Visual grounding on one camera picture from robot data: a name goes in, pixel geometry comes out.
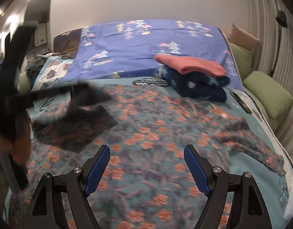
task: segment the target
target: metal screw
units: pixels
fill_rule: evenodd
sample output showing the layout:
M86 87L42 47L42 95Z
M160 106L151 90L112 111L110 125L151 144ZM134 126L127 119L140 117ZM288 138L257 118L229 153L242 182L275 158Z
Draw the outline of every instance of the metal screw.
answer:
M247 177L247 178L251 178L252 177L252 174L250 172L245 172L244 175Z
M76 173L76 174L80 173L81 171L82 171L82 168L80 168L80 167L75 167L73 169L73 172Z
M44 177L46 177L46 178L51 177L51 173L45 173L45 174L44 174Z
M214 167L213 171L216 173L220 173L220 172L222 172L222 169L220 167Z

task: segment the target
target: headboard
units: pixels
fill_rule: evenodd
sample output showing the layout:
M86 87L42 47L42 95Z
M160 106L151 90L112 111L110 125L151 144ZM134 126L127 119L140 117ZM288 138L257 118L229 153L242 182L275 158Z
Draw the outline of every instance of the headboard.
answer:
M82 28L61 33L54 37L53 52L59 53L62 59L74 59L77 55Z

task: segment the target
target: green pillow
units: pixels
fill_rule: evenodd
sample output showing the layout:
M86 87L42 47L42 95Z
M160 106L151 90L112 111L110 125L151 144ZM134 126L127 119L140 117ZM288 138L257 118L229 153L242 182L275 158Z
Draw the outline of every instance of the green pillow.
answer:
M241 80L244 80L251 71L252 65L252 54L249 50L244 47L229 43L231 51L234 55Z
M259 99L271 118L276 119L293 103L292 95L262 72L251 73L243 85Z

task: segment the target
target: smartphone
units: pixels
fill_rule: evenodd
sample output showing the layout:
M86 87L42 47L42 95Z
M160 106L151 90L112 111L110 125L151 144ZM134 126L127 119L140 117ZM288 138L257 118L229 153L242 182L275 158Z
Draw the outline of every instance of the smartphone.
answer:
M251 110L249 107L245 104L245 102L238 96L238 94L234 92L230 92L232 97L240 104L240 106L244 109L244 111L248 114L251 114Z

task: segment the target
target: blue gripper pad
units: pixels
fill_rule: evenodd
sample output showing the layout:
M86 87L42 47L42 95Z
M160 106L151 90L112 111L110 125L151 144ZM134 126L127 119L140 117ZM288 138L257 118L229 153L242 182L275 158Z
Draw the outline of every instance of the blue gripper pad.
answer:
M184 159L199 191L209 197L211 189L208 186L207 175L188 146L184 149Z
M106 166L108 165L109 159L110 149L106 146L87 176L86 188L84 190L85 197L89 197L90 194L97 190L101 177L103 176Z

